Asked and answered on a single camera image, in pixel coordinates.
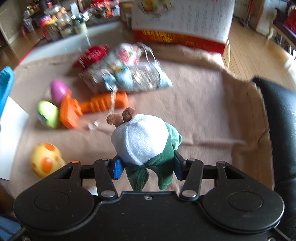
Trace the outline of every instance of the brown plush antler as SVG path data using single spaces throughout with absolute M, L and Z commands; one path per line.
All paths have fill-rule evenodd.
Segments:
M 123 117 L 123 122 L 128 122 L 132 119 L 134 113 L 136 110 L 133 107 L 127 107 L 123 112 L 122 112 L 122 117 Z
M 123 120 L 120 114 L 110 114 L 107 116 L 107 123 L 110 125 L 115 125 L 115 127 L 120 126 L 123 124 Z

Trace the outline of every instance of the black leather sofa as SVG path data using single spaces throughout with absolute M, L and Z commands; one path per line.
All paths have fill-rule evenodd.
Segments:
M 285 202 L 278 228 L 296 239 L 296 92 L 264 79 L 252 81 L 260 87 L 266 106 L 273 148 L 274 189 Z

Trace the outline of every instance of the yellow toy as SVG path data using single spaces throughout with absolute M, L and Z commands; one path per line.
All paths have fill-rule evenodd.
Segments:
M 66 165 L 59 149 L 49 143 L 38 144 L 31 155 L 31 166 L 39 177 L 47 177 Z

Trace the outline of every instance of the blue basket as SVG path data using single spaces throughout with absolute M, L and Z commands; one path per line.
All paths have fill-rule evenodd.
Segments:
M 15 75 L 13 70 L 10 67 L 5 67 L 0 72 L 0 118 L 6 103 L 6 100 L 9 96 L 9 93 L 12 89 L 13 82 L 15 80 Z

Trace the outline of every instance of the white paper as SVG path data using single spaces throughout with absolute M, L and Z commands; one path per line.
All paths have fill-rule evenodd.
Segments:
M 7 98 L 0 119 L 0 178 L 10 180 L 13 160 L 29 115 Z
M 145 12 L 147 2 L 168 5 L 167 12 Z M 135 0 L 133 30 L 158 30 L 226 43 L 235 0 Z

